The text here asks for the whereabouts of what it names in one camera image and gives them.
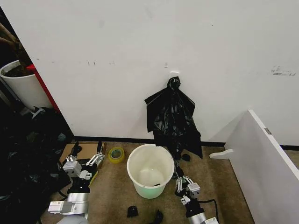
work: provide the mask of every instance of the plant pot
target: plant pot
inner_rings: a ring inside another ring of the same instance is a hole
[[[8,71],[18,65],[20,65],[20,62],[14,61],[3,66],[0,69],[0,77],[3,78],[23,104],[30,110],[34,111],[34,106],[52,108],[51,102],[34,74],[24,77],[5,76]]]

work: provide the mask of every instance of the carpet floor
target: carpet floor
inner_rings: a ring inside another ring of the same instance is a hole
[[[155,199],[144,199],[137,194],[127,173],[127,158],[141,143],[107,142],[106,158],[99,174],[90,186],[88,221],[90,224],[146,224],[154,220],[157,209],[163,212],[163,224],[188,224],[185,207],[174,195],[175,180],[171,180],[164,192]],[[120,164],[112,164],[108,152],[113,147],[122,147],[126,159]],[[191,161],[180,163],[188,175],[201,187],[200,200],[215,199],[221,224],[253,224],[254,221],[242,194],[241,188],[228,160],[212,160],[209,154],[221,152],[222,147],[203,147],[203,159],[189,153]],[[299,164],[299,152],[288,153],[295,164]],[[52,199],[61,196],[54,194]],[[131,205],[138,208],[139,216],[127,218]],[[203,204],[206,217],[215,216],[214,203]],[[42,215],[43,224],[56,224],[63,216],[47,211]]]

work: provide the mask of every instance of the black cable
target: black cable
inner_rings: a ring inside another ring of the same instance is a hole
[[[61,192],[61,190],[58,191],[58,193],[63,197],[61,201],[64,201],[67,198],[67,195]]]
[[[216,210],[216,219],[218,221],[218,223],[220,224],[220,221],[219,221],[219,217],[218,217],[218,207],[217,207],[217,202],[215,199],[211,199],[211,200],[207,200],[207,201],[200,201],[198,200],[199,203],[210,203],[210,202],[214,202],[215,204],[215,210]]]

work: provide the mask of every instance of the soil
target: soil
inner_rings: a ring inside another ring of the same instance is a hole
[[[27,75],[30,75],[30,74],[25,74],[22,69],[22,66],[20,66],[20,65],[11,69],[10,71],[8,71],[7,73],[4,74],[4,76],[7,76],[7,77],[23,77],[23,76],[27,76]]]

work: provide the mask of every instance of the tape roll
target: tape roll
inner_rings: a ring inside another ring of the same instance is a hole
[[[122,147],[114,147],[109,151],[108,157],[110,162],[114,164],[120,163],[125,158],[125,151]]]

